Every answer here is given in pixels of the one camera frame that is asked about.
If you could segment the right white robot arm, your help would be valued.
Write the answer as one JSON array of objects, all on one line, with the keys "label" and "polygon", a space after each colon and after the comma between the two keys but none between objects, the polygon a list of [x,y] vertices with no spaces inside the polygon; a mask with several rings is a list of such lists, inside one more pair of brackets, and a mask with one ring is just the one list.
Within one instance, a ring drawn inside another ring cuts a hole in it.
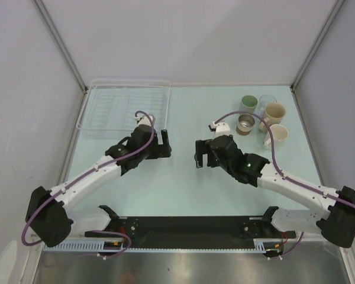
[{"label": "right white robot arm", "polygon": [[197,168],[220,167],[240,183],[279,193],[305,207],[296,212],[274,209],[261,222],[265,236],[275,237],[281,231],[311,232],[336,246],[351,247],[355,239],[354,189],[336,190],[295,180],[268,159],[243,153],[231,135],[197,140],[194,159]]}]

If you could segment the brown beige cup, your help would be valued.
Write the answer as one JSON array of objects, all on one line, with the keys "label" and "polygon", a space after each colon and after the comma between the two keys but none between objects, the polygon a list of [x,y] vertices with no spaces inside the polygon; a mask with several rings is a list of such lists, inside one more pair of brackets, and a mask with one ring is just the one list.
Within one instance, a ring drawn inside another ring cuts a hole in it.
[{"label": "brown beige cup", "polygon": [[236,132],[239,135],[249,135],[255,124],[255,120],[250,114],[242,114],[238,117]]}]

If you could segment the light green cup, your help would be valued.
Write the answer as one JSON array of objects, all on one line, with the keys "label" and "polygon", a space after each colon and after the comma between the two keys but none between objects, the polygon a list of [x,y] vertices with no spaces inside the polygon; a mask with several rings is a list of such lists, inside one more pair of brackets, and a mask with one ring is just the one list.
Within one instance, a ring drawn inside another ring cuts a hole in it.
[{"label": "light green cup", "polygon": [[253,95],[245,95],[241,99],[241,110],[244,112],[254,113],[258,105],[258,99]]}]

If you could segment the white ceramic mug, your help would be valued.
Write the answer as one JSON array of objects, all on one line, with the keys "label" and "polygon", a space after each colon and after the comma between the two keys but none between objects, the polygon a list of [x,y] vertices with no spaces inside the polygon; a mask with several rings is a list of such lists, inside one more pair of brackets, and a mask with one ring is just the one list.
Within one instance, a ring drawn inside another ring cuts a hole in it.
[{"label": "white ceramic mug", "polygon": [[274,124],[270,127],[272,131],[272,136],[270,136],[270,133],[267,132],[264,140],[263,140],[263,146],[266,149],[271,150],[272,149],[272,142],[274,142],[274,149],[278,149],[279,147],[282,147],[286,139],[288,138],[289,132],[288,129],[280,124]]}]

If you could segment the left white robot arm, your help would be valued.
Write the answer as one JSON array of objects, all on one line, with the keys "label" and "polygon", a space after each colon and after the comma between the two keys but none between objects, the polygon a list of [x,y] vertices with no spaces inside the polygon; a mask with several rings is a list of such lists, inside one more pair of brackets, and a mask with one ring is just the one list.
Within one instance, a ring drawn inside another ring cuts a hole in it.
[{"label": "left white robot arm", "polygon": [[139,124],[129,137],[111,146],[80,175],[49,190],[42,186],[33,190],[22,243],[30,245],[25,236],[28,229],[32,229],[45,245],[60,244],[75,227],[71,214],[80,202],[104,184],[135,169],[142,161],[168,158],[171,153],[167,130],[158,133],[152,126]]}]

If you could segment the beige patterned mug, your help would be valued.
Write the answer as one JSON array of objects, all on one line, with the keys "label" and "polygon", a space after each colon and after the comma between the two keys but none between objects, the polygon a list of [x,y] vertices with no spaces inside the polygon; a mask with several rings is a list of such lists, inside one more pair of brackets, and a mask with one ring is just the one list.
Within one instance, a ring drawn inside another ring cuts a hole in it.
[{"label": "beige patterned mug", "polygon": [[277,102],[270,102],[266,105],[262,119],[268,126],[279,124],[286,115],[286,108]]}]

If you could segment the clear glass cup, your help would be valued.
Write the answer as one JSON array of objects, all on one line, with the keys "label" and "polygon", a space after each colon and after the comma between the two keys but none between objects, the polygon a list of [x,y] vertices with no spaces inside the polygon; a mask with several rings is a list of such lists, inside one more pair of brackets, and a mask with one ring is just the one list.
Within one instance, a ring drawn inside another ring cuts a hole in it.
[{"label": "clear glass cup", "polygon": [[277,102],[277,100],[276,100],[276,98],[274,96],[269,95],[269,94],[262,95],[259,98],[259,103],[257,104],[257,107],[255,109],[255,113],[257,115],[259,115],[260,117],[262,117],[263,113],[264,113],[264,110],[267,107],[267,105],[269,103],[275,103],[275,102]]}]

